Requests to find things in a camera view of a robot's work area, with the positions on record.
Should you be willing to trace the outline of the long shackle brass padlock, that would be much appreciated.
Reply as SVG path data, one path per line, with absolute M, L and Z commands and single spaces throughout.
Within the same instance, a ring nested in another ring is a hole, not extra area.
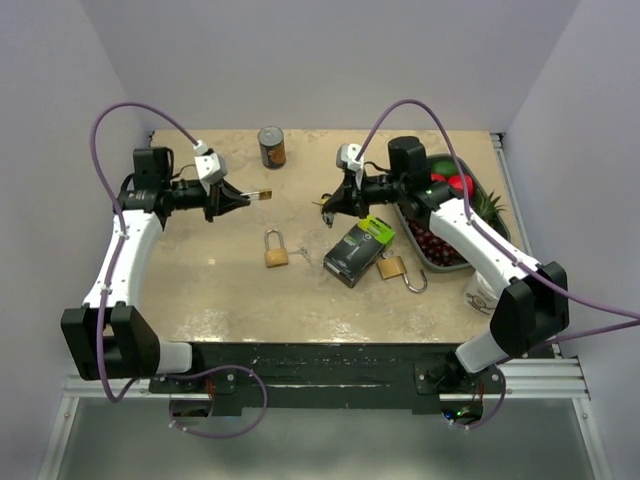
M 270 245 L 270 239 L 275 237 L 278 241 L 278 245 L 272 248 Z M 269 229 L 264 234 L 265 244 L 265 266 L 267 268 L 276 268 L 286 266 L 289 264 L 289 255 L 285 248 L 284 238 L 280 230 Z

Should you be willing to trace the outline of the large brass padlock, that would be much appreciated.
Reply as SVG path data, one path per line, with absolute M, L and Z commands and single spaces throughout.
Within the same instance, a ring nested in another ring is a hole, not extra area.
M 401 278 L 406 288 L 416 294 L 423 293 L 428 288 L 428 281 L 424 271 L 420 271 L 422 283 L 413 285 L 408 277 L 407 269 L 400 256 L 382 257 L 376 263 L 381 279 L 386 281 L 393 278 Z

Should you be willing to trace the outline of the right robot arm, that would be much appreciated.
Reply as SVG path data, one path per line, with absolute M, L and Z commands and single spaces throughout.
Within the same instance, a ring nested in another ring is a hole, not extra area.
M 392 139 L 388 154 L 389 168 L 369 176 L 363 147 L 340 146 L 336 165 L 344 177 L 322 206 L 323 220 L 331 225 L 337 214 L 363 218 L 373 205 L 395 204 L 488 282 L 498 296 L 488 329 L 426 375 L 441 391 L 466 393 L 480 382 L 483 370 L 529 352 L 568 327 L 568 301 L 560 293 L 567 274 L 555 262 L 543 265 L 520 251 L 466 204 L 461 190 L 435 180 L 432 168 L 440 158 L 428 155 L 417 137 Z

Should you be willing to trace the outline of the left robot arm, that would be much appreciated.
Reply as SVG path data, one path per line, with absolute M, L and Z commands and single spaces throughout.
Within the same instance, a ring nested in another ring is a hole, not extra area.
M 168 147 L 139 148 L 134 171 L 116 196 L 112 234 L 100 272 L 61 329 L 80 377 L 124 379 L 172 374 L 185 392 L 200 390 L 207 368 L 187 342 L 162 341 L 139 311 L 141 289 L 155 246 L 176 210 L 200 210 L 206 221 L 250 204 L 225 179 L 224 160 L 203 141 L 194 146 L 197 176 L 180 179 Z

